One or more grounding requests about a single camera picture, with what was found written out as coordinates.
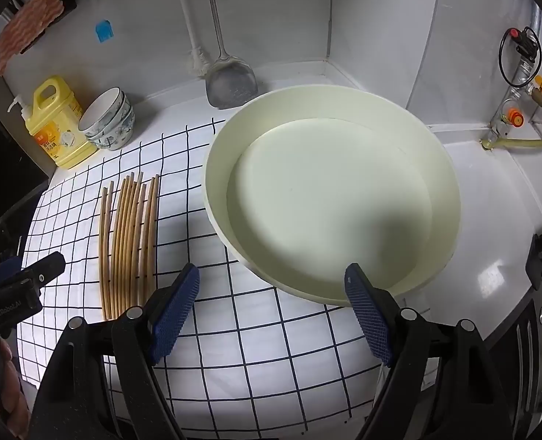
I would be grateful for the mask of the person's left hand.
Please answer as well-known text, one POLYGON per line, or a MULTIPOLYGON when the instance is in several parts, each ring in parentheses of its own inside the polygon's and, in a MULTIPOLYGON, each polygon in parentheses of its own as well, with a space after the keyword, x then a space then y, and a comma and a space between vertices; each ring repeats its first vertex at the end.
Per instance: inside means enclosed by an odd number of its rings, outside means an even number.
POLYGON ((15 437, 25 439, 28 434, 30 411, 21 391, 17 369, 12 363, 10 346, 4 339, 0 339, 0 354, 4 368, 0 398, 4 410, 10 415, 7 428, 15 437))

